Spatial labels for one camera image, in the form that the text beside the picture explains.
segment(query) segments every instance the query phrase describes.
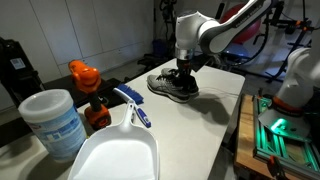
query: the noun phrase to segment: green led light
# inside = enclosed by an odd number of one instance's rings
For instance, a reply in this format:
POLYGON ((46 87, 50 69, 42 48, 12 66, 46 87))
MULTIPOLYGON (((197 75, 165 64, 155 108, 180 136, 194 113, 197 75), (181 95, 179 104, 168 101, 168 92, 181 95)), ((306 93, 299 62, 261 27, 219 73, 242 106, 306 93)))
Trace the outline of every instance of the green led light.
POLYGON ((278 120, 271 126, 271 130, 274 131, 283 121, 284 121, 284 119, 282 119, 282 118, 278 119, 278 120))

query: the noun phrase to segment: white dustpan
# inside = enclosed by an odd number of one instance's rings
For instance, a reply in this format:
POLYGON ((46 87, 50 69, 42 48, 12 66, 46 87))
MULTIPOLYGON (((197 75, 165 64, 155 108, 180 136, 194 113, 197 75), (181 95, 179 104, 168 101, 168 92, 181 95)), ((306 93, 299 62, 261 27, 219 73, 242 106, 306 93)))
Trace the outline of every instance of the white dustpan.
POLYGON ((99 130, 83 144, 69 180, 158 179, 157 142, 146 129, 132 124, 133 113, 130 100, 120 124, 99 130))

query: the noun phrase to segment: container label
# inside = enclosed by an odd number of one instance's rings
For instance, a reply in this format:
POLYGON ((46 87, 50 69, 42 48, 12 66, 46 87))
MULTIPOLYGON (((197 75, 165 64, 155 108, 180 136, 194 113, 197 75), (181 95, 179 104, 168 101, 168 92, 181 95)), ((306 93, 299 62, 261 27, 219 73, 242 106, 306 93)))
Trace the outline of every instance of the container label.
POLYGON ((74 107, 55 119, 27 123, 50 155, 58 161, 74 159, 86 139, 86 132, 74 107))

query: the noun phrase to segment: plastic container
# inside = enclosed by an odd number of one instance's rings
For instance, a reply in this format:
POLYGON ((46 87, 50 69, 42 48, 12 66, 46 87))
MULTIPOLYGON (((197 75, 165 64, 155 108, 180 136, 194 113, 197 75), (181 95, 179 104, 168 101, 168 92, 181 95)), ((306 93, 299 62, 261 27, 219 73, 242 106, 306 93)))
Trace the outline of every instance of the plastic container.
POLYGON ((18 110, 55 161, 75 159, 86 132, 68 91, 53 89, 34 94, 18 110))

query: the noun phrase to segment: floor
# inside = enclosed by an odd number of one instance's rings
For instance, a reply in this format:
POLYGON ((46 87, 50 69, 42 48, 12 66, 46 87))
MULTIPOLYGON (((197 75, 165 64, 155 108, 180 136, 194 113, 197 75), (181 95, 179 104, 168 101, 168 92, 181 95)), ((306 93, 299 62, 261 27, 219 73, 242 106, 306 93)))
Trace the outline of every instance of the floor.
MULTIPOLYGON (((137 65, 137 61, 132 61, 121 67, 115 68, 108 72, 101 74, 103 79, 116 78, 118 80, 124 81, 126 77, 132 78, 143 72, 144 66, 137 65)), ((266 79, 255 77, 252 75, 246 75, 246 80, 243 86, 242 92, 245 94, 256 95, 258 94, 259 88, 263 88, 263 94, 275 94, 280 88, 281 83, 272 82, 272 84, 266 83, 266 79)), ((10 109, 7 112, 0 113, 0 119, 8 119, 18 116, 18 112, 15 108, 10 109)), ((214 166, 211 170, 209 179, 237 179, 233 171, 233 153, 224 147, 221 147, 217 158, 215 160, 214 166)))

